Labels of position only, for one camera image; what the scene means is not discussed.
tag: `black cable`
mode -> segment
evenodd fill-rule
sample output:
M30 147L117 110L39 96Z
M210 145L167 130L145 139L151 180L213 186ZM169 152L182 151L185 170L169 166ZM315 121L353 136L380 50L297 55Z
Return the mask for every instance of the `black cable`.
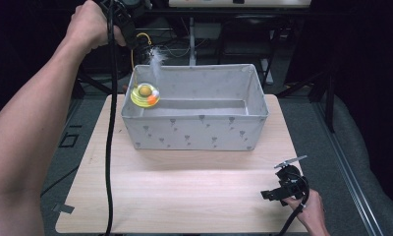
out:
M110 235L111 228L113 225L113 197L111 193L111 145L114 133L114 123L117 107L117 58L116 58L116 44L114 39L114 0L111 0L110 6L108 8L107 17L107 31L108 31L108 44L110 46L110 56L111 56L111 74L112 74L112 92L111 92L111 110L110 110L110 122L108 126L108 135L105 151L105 186L107 190L107 200L108 200L108 222L105 235Z
M306 192L305 192L303 199L301 200L301 203L294 209L294 211L291 213L291 215L289 215L289 217L286 220L285 224L283 225L282 229L280 230L280 232L276 236L282 236L286 233L286 230L288 230L289 226L292 224L292 221L294 221L294 219L297 217L297 215L302 212L302 209L305 207L305 205L309 199L308 181L298 174L294 174L294 173L288 173L288 174L295 175L298 177L298 180L302 180L306 186Z
M80 168L79 165L77 165L74 169L72 169L70 172L68 172L66 175L62 176L60 179L55 181L53 184L51 184L49 187L47 187L43 192L41 192L40 197L43 197L49 190L51 190L55 185L59 184L62 180L64 180L66 177L68 177L70 174L74 173L76 170Z

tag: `hand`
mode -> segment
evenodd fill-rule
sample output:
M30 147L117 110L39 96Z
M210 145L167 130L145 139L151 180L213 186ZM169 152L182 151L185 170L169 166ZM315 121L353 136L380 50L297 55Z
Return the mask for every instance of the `hand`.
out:
M117 26L114 27L114 37L119 45L126 45ZM86 53L107 44L107 20L101 8L92 0L86 0L83 5L78 6L71 18L65 39L80 46Z
M287 198L283 200L292 209L298 207L301 200ZM309 235L329 235L325 227L324 207L319 193L313 189L309 190L309 199L303 211L298 214L298 220L305 226Z

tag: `electronic equipment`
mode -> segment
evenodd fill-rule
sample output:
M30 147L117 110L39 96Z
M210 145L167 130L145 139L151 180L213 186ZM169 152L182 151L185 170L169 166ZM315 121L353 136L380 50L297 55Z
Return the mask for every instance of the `electronic equipment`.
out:
M115 6L112 21L115 26L120 28L129 49L134 49L138 46L134 19L144 14L145 7L151 8L149 2L143 0L114 0ZM108 19L111 0L96 0L96 3Z
M269 199L270 201L280 201L282 206L287 204L282 201L283 199L289 197L295 197L297 200L305 196L309 191L308 180L305 176L301 176L300 170L290 163L299 161L306 158L306 155L293 158L290 160L285 160L282 163L275 165L274 168L281 167L276 175L279 177L280 188L271 191L262 191L261 195L263 198Z

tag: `tape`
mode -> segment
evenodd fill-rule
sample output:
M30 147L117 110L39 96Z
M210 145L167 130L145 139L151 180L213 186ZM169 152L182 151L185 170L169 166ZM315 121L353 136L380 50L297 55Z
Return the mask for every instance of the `tape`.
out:
M55 204L55 206L52 209L55 212L65 212L68 214L71 214L72 211L74 211L74 207L73 206L67 206L67 205L61 205L61 204Z

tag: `gray floor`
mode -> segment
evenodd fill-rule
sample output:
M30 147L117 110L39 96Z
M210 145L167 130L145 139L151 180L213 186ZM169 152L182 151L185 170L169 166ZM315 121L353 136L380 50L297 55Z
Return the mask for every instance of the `gray floor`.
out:
M198 65L216 63L216 59L212 57L212 43L214 42L203 41L196 49ZM172 45L180 49L175 51L176 55L185 54L187 47L184 45L186 44ZM265 93L276 94L286 88L284 78L292 49L293 45L281 43L271 70L275 83L267 87ZM189 54L183 57L173 55L168 55L168 57L165 65L188 65L189 63ZM121 91L121 85L127 84L128 81L129 76L120 80L119 91ZM73 102L74 112L62 136L62 143L53 158L44 184L45 189L76 168L83 157L106 96L90 85L84 84L84 90L86 91L85 98ZM321 105L307 100L308 91L309 88L303 88L291 97L279 99L279 102L297 154L309 156L301 161L301 165L311 187L317 189L323 197L329 232L331 235L340 236L393 235L393 203L383 194L377 180L369 171L364 141L348 109L341 100L336 99L335 134L329 134L326 127L322 125ZM355 190L349 187L352 181L351 176L349 178L343 174L345 166L341 164L343 161L340 161L340 155L351 167L353 180L357 181L362 191L362 197L359 200L366 201L365 205L369 206L370 212L373 213L371 216L374 216L376 222L375 225L379 228L369 228L365 223L365 215L361 210L362 203L358 203ZM52 209L56 204L65 202L75 174L76 171L42 197L46 235L59 235L54 229L59 213Z

